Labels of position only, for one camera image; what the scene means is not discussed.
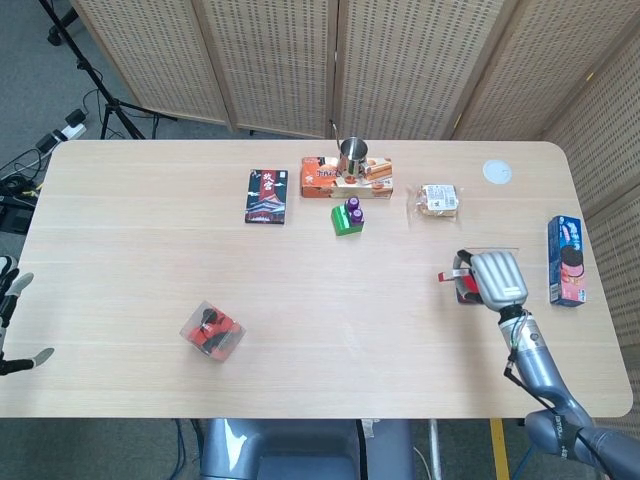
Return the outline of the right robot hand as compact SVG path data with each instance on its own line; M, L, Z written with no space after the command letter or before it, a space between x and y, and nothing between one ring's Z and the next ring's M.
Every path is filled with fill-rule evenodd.
M459 250L453 260L453 268L469 267L476 291L470 289L461 277L454 280L456 290L465 301L482 303L494 312L507 307L522 307L528 297L524 279L512 253L490 251L472 254Z

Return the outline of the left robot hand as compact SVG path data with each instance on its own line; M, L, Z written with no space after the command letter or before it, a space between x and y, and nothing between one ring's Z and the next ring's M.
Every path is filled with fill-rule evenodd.
M7 360L4 343L18 299L22 291L33 281L33 273L20 274L18 261L8 255L1 256L1 371L2 376L34 369L44 364L55 352L52 347L45 348L37 355L16 360Z

